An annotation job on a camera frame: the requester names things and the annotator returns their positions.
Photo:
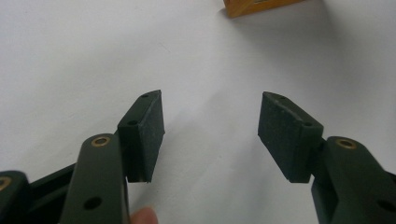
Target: finger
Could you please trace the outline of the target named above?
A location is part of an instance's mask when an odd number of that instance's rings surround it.
[[[131,215],[131,224],[158,224],[158,218],[152,208],[145,207]]]

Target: brass insert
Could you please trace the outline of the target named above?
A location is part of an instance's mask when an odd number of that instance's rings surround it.
[[[109,137],[100,136],[91,141],[93,147],[103,147],[110,142]]]
[[[356,146],[355,142],[352,142],[351,140],[345,139],[345,138],[340,138],[335,140],[335,143],[340,146],[344,147],[347,149],[356,149],[358,146]]]
[[[8,185],[11,183],[11,177],[8,176],[0,176],[0,191],[6,189]]]

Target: white background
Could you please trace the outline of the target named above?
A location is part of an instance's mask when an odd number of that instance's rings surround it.
[[[30,181],[163,91],[166,134],[131,210],[161,223],[317,223],[257,136],[263,91],[396,173],[396,1],[307,0],[237,19],[221,0],[1,1],[0,170]]]

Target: black plastic bracket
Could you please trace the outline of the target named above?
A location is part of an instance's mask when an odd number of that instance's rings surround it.
[[[306,183],[321,224],[396,223],[396,184],[361,143],[321,138],[323,126],[288,98],[264,92],[259,137],[284,176]]]

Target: wooden block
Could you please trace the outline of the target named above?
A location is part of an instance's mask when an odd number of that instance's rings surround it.
[[[304,0],[224,0],[224,5],[228,16],[234,18],[302,1]]]

